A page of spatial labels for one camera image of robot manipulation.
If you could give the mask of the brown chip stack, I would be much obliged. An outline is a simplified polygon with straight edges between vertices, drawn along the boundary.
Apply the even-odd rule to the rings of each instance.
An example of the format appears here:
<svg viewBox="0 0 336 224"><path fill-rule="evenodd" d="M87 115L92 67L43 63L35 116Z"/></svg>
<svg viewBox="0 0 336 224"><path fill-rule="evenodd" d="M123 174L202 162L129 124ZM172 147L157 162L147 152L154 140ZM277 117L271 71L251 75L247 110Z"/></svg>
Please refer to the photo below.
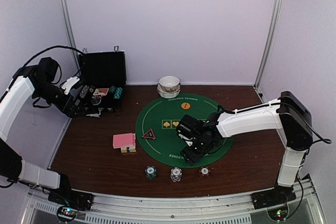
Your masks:
<svg viewBox="0 0 336 224"><path fill-rule="evenodd" d="M209 177L210 176L210 169L207 167L207 166L203 166L199 169L198 171L198 175L201 177L201 178L206 178L206 177Z"/></svg>

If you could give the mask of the orange round button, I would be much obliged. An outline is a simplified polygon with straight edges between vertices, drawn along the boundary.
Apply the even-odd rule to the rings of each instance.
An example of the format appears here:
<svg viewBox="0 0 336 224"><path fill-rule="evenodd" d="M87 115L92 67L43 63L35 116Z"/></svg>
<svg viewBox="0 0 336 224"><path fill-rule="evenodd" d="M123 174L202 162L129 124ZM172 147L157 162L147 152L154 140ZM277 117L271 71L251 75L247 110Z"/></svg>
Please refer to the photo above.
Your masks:
<svg viewBox="0 0 336 224"><path fill-rule="evenodd" d="M183 110L188 110L188 109L191 108L191 105L189 103L187 103L187 102L184 102L184 103L181 104L181 108Z"/></svg>

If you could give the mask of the light blue chip stack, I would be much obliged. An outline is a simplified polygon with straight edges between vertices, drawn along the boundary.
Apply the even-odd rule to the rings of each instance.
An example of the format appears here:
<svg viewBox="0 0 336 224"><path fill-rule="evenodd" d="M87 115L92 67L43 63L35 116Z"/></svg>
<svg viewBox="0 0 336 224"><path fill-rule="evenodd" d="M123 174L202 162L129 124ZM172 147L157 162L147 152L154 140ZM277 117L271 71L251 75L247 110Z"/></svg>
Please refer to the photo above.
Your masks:
<svg viewBox="0 0 336 224"><path fill-rule="evenodd" d="M173 167L170 172L170 178L173 182L180 182L182 178L182 170L179 167Z"/></svg>

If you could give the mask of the black red triangle all-in marker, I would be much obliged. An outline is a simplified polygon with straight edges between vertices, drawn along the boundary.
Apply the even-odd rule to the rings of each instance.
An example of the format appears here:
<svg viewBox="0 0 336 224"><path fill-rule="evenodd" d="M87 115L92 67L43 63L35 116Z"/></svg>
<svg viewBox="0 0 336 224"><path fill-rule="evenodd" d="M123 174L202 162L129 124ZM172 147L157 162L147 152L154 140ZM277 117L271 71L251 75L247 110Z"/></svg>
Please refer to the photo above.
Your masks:
<svg viewBox="0 0 336 224"><path fill-rule="evenodd" d="M156 140L156 136L154 134L153 129L149 129L146 133L142 135L143 139L150 139L150 140Z"/></svg>

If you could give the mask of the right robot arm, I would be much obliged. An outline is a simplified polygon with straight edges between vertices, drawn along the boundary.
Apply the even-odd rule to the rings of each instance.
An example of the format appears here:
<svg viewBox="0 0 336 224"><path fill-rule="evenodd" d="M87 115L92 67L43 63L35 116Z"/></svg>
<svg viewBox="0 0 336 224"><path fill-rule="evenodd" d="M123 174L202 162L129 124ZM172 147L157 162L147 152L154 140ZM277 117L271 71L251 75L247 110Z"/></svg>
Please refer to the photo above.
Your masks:
<svg viewBox="0 0 336 224"><path fill-rule="evenodd" d="M310 111L293 93L283 91L277 99L233 111L218 105L217 111L206 120L186 114L176 134L186 143L180 155L189 165L194 165L222 139L263 130L283 130L287 140L276 186L269 192L271 202L279 204L289 196L303 159L316 143L313 137L318 142L332 143L312 127Z"/></svg>

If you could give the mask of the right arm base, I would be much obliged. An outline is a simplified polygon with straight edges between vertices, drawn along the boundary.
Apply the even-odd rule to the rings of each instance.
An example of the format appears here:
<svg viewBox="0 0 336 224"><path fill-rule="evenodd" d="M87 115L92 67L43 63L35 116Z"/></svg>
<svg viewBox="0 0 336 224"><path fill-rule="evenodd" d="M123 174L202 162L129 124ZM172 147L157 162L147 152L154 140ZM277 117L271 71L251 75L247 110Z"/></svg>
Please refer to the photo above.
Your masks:
<svg viewBox="0 0 336 224"><path fill-rule="evenodd" d="M292 191L270 189L251 194L254 209L266 208L268 217L273 221L283 221L289 216L288 203L295 200Z"/></svg>

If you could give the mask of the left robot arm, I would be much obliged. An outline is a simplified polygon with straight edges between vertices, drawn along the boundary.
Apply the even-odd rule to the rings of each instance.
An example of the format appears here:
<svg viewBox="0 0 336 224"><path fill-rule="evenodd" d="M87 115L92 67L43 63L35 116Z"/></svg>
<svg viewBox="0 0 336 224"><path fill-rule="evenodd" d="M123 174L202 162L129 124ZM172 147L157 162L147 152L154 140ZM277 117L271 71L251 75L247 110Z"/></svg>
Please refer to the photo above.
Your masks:
<svg viewBox="0 0 336 224"><path fill-rule="evenodd" d="M10 129L29 98L35 101L44 99L47 108L54 105L70 118L84 115L80 100L70 93L71 89L79 87L79 77L70 77L58 87L54 81L57 73L61 73L60 65L51 57L41 58L36 65L26 62L15 72L1 96L1 176L6 177L11 184L21 182L47 188L64 205L71 205L76 197L67 175L25 161L7 144Z"/></svg>

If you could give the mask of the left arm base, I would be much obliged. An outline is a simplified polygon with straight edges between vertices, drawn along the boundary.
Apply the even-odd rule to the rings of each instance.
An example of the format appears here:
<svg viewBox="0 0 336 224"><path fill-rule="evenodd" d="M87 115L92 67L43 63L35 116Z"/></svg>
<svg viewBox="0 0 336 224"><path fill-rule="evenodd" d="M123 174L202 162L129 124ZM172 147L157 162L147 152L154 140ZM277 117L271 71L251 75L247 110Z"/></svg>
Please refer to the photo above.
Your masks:
<svg viewBox="0 0 336 224"><path fill-rule="evenodd" d="M48 200L59 204L56 217L63 223L69 223L76 219L81 211L90 211L94 195L72 190L69 196L59 191L48 190Z"/></svg>

